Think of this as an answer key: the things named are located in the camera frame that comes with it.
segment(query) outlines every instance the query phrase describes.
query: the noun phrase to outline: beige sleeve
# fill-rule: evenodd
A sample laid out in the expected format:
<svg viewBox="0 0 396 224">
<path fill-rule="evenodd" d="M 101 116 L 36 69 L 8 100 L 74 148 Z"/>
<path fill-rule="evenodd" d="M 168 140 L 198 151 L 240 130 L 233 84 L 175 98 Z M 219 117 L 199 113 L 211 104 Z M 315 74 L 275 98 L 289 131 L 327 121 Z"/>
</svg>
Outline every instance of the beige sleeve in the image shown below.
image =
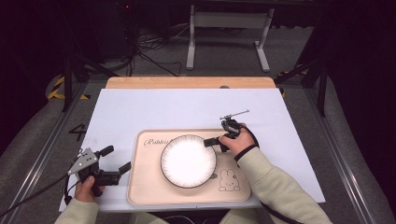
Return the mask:
<svg viewBox="0 0 396 224">
<path fill-rule="evenodd" d="M 240 158 L 238 165 L 246 175 L 253 193 L 279 214 L 301 223 L 331 223 L 297 181 L 269 162 L 258 147 Z M 284 223 L 277 218 L 273 218 L 273 221 Z"/>
<path fill-rule="evenodd" d="M 94 224 L 98 213 L 97 203 L 82 203 L 72 199 L 56 219 L 55 224 Z"/>
</svg>

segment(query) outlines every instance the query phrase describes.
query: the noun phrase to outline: cartoon rabbit drawing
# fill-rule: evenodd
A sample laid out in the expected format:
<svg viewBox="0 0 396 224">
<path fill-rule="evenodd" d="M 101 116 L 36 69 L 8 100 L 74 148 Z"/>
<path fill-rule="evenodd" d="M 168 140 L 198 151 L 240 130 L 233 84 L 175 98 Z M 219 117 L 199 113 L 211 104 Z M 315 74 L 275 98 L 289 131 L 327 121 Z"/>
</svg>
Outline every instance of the cartoon rabbit drawing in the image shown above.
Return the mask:
<svg viewBox="0 0 396 224">
<path fill-rule="evenodd" d="M 235 171 L 233 169 L 221 170 L 219 191 L 238 191 L 240 189 Z"/>
</svg>

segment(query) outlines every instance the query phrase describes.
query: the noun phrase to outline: person's arm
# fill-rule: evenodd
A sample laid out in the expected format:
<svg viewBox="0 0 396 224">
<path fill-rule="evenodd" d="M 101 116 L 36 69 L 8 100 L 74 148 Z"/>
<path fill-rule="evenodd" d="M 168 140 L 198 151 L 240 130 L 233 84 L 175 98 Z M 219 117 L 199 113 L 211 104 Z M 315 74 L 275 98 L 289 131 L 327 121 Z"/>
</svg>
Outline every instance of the person's arm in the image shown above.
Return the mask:
<svg viewBox="0 0 396 224">
<path fill-rule="evenodd" d="M 55 224 L 89 224 L 95 223 L 98 205 L 91 191 L 95 182 L 93 176 L 89 176 L 83 184 L 77 183 L 75 198 L 56 219 Z"/>
<path fill-rule="evenodd" d="M 236 139 L 221 137 L 219 140 L 235 155 L 252 192 L 270 209 L 300 223 L 331 223 L 292 176 L 268 161 L 245 129 Z M 273 221 L 284 223 L 277 218 Z"/>
</svg>

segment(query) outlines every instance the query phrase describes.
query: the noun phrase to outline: wooden tray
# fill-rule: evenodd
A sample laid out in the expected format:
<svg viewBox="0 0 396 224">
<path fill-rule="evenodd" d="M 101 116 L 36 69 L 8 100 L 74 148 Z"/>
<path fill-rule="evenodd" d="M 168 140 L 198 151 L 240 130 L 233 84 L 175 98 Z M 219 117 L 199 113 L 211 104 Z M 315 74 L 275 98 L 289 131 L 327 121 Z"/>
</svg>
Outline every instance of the wooden tray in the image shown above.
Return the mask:
<svg viewBox="0 0 396 224">
<path fill-rule="evenodd" d="M 135 204 L 242 202 L 250 196 L 250 185 L 228 151 L 214 146 L 217 166 L 203 185 L 183 189 L 170 183 L 161 170 L 161 155 L 172 139 L 194 134 L 204 139 L 224 134 L 223 130 L 146 130 L 136 140 L 130 173 L 128 201 Z"/>
</svg>

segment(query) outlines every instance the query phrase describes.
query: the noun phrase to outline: white board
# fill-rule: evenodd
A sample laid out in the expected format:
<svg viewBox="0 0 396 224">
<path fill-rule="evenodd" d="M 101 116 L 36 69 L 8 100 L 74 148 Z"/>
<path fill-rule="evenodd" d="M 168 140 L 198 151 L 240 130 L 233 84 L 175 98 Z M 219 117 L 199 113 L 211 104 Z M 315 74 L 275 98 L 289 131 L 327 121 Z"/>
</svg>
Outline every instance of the white board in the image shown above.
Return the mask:
<svg viewBox="0 0 396 224">
<path fill-rule="evenodd" d="M 244 122 L 257 137 L 269 161 L 293 176 L 318 203 L 325 202 L 315 173 L 278 89 L 101 90 L 81 148 L 92 151 L 114 146 L 100 160 L 100 168 L 118 171 L 134 154 L 143 130 L 218 129 L 220 117 Z M 251 196 L 241 203 L 136 205 L 127 200 L 129 173 L 118 186 L 106 187 L 97 198 L 102 211 L 158 211 L 175 209 L 260 206 Z"/>
</svg>

